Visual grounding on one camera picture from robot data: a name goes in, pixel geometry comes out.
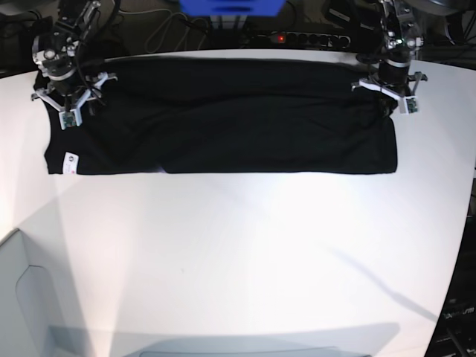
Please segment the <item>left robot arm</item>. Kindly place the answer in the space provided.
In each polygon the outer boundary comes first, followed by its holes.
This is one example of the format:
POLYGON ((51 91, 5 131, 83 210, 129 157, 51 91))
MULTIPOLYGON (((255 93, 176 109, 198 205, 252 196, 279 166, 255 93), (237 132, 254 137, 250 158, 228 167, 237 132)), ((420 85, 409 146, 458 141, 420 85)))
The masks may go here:
POLYGON ((367 55, 359 54, 357 60, 368 67, 368 75, 351 85, 351 89, 375 91, 393 100, 403 115, 419 111, 417 88, 428 77, 421 71, 410 72, 411 62, 423 45, 422 31, 412 7, 403 1, 380 1, 381 44, 367 55))

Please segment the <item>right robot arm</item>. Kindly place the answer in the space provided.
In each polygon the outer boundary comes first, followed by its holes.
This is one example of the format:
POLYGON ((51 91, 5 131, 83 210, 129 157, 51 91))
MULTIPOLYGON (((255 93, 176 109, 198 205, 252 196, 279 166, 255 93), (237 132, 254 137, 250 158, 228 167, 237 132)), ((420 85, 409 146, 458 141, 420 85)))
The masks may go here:
POLYGON ((51 31, 33 41, 32 59, 46 84, 35 89, 31 99, 55 109, 62 130, 81 126, 82 107, 100 102, 103 85, 118 78, 107 72, 86 76, 80 64, 100 6, 100 1, 60 1, 51 31))

